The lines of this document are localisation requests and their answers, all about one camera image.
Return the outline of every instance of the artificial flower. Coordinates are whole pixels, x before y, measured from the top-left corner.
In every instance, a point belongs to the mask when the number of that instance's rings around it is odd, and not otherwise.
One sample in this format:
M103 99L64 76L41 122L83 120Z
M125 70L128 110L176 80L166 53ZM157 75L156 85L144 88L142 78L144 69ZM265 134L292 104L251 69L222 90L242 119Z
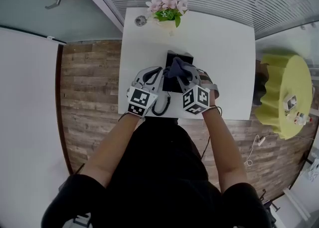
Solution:
M177 5L177 0L161 0L164 4L163 4L163 8L167 9L167 8L176 8Z
M148 11L157 12L160 9L161 1L152 0L152 2L147 1L146 5L149 6Z
M184 2L181 0L178 2L176 8L178 9L179 13L181 13L182 15L184 15L184 11L187 10L187 7L185 6Z
M188 0L178 0L178 1L182 1L183 4L184 4L184 6L187 7L187 5L188 5Z

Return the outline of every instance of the white backdrop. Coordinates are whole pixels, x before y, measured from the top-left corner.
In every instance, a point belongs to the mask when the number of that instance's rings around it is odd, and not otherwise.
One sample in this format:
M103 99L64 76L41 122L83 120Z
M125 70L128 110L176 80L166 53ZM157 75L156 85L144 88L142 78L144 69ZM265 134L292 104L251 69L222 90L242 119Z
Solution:
M68 176L55 110L58 44L0 29L0 226L37 228Z

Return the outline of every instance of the black wristband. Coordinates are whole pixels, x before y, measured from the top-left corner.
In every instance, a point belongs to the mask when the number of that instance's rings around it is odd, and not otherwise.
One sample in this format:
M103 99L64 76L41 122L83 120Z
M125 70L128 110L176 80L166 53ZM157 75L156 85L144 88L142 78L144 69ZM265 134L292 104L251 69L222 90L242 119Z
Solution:
M212 105L209 107L209 109L205 110L205 111L208 111L208 110L213 110L213 109L217 109L217 111L219 112L219 114L222 116L223 115L223 110L221 109L220 106L216 106L216 105Z
M120 119L118 121L120 121L122 119L122 117L124 117L126 114L133 114L133 113L130 113L130 112L125 112L123 115L121 115Z

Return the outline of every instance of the small round object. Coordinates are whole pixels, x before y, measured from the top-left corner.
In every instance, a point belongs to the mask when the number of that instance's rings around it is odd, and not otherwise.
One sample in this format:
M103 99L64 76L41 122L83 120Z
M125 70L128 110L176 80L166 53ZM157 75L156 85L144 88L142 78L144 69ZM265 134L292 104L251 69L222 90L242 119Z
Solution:
M137 26L143 26L148 22L145 16L139 15L137 18L135 18L135 24Z

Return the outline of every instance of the flower pot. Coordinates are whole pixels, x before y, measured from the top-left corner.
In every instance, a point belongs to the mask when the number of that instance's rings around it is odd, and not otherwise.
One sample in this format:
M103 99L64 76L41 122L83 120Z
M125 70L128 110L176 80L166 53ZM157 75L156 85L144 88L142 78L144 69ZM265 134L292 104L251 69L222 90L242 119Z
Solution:
M174 33L176 31L175 21L162 21L162 22L160 22L160 21L155 19L155 22L161 28L167 30L170 36L174 35Z

